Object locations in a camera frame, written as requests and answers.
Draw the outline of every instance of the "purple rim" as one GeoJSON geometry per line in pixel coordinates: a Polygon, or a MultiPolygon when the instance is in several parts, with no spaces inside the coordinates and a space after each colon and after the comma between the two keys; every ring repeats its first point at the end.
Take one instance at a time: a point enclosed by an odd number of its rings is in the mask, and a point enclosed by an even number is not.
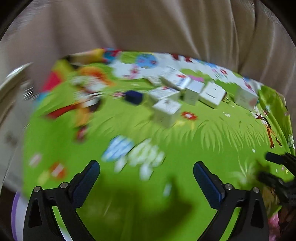
{"type": "Polygon", "coordinates": [[[13,199],[12,210],[11,210],[11,231],[12,231],[12,236],[15,241],[17,241],[17,233],[15,230],[15,217],[16,217],[17,203],[18,203],[19,198],[20,198],[20,193],[17,192],[15,194],[14,199],[13,199]]]}

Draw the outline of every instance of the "beige curtain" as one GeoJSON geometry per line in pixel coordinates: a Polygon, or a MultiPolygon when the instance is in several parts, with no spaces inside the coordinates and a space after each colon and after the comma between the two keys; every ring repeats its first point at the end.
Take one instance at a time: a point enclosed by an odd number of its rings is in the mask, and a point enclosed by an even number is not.
{"type": "Polygon", "coordinates": [[[284,94],[296,130],[295,45],[257,0],[33,1],[0,46],[9,70],[33,62],[38,89],[56,59],[92,48],[192,56],[284,94]]]}

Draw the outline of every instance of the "blue gripper pad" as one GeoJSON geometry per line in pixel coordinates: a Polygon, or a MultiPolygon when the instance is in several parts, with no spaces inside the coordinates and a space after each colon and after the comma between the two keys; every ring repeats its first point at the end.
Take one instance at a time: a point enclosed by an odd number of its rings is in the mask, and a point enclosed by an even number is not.
{"type": "Polygon", "coordinates": [[[225,197],[222,181],[213,175],[202,161],[194,164],[193,175],[211,208],[218,210],[225,197]]]}
{"type": "Polygon", "coordinates": [[[71,180],[68,192],[74,209],[82,207],[99,174],[100,165],[92,160],[81,173],[76,174],[71,180]]]}

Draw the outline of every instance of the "navy blue box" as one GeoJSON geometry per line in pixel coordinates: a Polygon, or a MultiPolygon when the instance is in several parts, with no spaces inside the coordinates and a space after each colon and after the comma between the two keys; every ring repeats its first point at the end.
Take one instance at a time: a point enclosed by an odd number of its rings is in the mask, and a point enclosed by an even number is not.
{"type": "Polygon", "coordinates": [[[143,94],[137,91],[127,91],[126,101],[139,105],[143,101],[143,94]]]}

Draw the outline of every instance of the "cartoon tablecloth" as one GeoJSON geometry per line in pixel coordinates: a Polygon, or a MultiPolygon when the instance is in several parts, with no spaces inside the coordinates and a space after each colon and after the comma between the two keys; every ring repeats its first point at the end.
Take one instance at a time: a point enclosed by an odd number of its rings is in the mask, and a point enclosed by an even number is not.
{"type": "Polygon", "coordinates": [[[190,57],[107,53],[106,58],[114,58],[110,64],[77,68],[68,57],[53,67],[26,129],[27,196],[37,185],[46,189],[70,181],[90,160],[97,160],[101,174],[78,209],[96,240],[196,240],[215,214],[192,173],[194,163],[203,161],[224,183],[246,190],[259,187],[269,216],[277,210],[276,196],[255,177],[265,170],[284,180],[292,178],[284,167],[264,160],[267,151],[295,154],[290,116],[276,91],[261,86],[252,112],[233,101],[221,102],[214,110],[180,100],[182,114],[166,129],[151,121],[153,111],[146,100],[136,106],[123,98],[127,90],[145,94],[154,88],[143,77],[156,77],[169,65],[192,79],[214,81],[230,96],[238,85],[248,86],[249,79],[190,57]],[[86,86],[93,81],[88,76],[106,85],[95,104],[87,99],[86,86]],[[141,179],[147,168],[153,171],[148,181],[141,179]]]}

